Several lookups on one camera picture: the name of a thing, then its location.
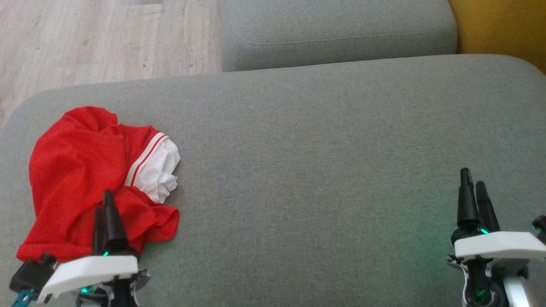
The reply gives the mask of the yellow cushion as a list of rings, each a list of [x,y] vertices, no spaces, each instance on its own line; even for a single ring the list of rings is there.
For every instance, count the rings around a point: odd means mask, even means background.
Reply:
[[[457,53],[507,55],[546,75],[546,0],[448,0]]]

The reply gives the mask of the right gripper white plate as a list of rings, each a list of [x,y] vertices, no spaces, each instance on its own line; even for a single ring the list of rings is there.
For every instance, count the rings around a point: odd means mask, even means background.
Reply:
[[[500,231],[485,182],[478,181],[475,191],[470,169],[462,168],[460,169],[457,226],[480,225],[480,216],[489,234],[456,240],[454,242],[456,258],[465,261],[478,258],[523,260],[546,258],[546,245],[532,233]]]

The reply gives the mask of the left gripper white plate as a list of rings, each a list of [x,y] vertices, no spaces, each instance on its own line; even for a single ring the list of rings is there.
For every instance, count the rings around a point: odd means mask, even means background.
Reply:
[[[107,292],[109,307],[140,307],[137,289],[149,278],[134,256],[103,256],[128,249],[128,237],[113,191],[103,193],[103,208],[94,210],[93,256],[60,264],[38,296],[46,304],[66,292],[95,286]]]

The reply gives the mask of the red garment with white trim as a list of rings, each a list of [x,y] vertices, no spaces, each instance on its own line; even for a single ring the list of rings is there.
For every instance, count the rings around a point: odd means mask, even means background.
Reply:
[[[172,239],[179,210],[165,204],[177,187],[179,149],[153,126],[120,124],[103,107],[66,112],[38,138],[29,162],[36,219],[16,258],[59,261],[92,253],[95,209],[111,190],[129,245]]]

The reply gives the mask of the grey sofa cushion with seam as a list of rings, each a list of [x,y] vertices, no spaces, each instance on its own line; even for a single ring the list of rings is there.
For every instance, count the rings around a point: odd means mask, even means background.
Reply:
[[[222,0],[225,72],[454,54],[448,0]]]

